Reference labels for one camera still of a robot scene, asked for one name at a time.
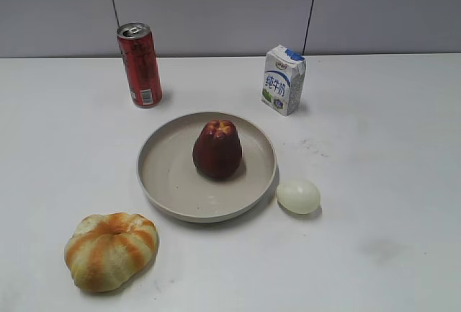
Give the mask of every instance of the can lid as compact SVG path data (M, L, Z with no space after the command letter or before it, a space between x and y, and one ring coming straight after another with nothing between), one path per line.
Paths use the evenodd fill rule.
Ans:
M142 22L129 22L118 28L117 36L124 40L136 40L148 35L150 31L150 27Z

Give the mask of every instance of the fake fruit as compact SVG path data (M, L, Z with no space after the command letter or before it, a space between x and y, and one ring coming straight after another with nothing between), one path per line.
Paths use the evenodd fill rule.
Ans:
M214 179L235 173L242 159L235 125L229 120L209 121L195 141L192 158L200 172Z

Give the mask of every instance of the egg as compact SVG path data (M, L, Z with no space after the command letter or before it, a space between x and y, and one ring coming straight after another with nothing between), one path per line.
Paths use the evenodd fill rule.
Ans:
M279 184L275 191L277 200L292 213L312 213L320 205L320 192L308 180L292 180Z

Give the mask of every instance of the plate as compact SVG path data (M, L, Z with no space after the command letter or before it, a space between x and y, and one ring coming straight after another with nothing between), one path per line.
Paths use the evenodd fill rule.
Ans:
M232 121L242 145L242 163L224 181L200 174L192 161L194 143L211 120ZM149 137L138 157L138 178L147 198L165 213L195 223L245 213L268 193L276 170L274 147L262 130L221 112L200 112L166 123Z

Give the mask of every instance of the bread bun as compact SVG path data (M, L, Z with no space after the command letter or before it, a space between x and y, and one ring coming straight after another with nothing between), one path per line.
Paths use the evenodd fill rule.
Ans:
M90 215L65 249L75 285L83 290L117 289L156 255L156 227L141 215Z

